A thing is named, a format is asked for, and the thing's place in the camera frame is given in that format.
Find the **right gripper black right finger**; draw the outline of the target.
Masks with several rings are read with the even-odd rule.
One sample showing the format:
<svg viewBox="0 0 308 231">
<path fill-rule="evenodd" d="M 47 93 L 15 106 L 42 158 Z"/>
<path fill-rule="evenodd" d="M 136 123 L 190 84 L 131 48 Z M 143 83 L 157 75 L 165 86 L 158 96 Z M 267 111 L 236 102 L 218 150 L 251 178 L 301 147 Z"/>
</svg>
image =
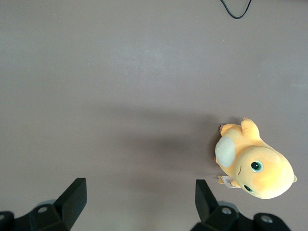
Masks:
<svg viewBox="0 0 308 231">
<path fill-rule="evenodd" d="M 257 213 L 253 219 L 245 217 L 232 203 L 218 202 L 205 180 L 196 180 L 195 206 L 200 222 L 193 231 L 289 231 L 278 216 Z"/>
</svg>

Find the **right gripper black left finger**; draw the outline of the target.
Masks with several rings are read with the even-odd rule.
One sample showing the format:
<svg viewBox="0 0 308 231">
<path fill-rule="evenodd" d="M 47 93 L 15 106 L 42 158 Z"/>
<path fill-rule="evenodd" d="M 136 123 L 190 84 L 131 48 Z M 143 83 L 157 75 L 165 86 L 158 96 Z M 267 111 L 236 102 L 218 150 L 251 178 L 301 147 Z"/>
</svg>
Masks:
<svg viewBox="0 0 308 231">
<path fill-rule="evenodd" d="M 69 231 L 87 203 L 85 178 L 77 178 L 53 203 L 43 203 L 16 218 L 11 211 L 1 211 L 2 231 Z"/>
</svg>

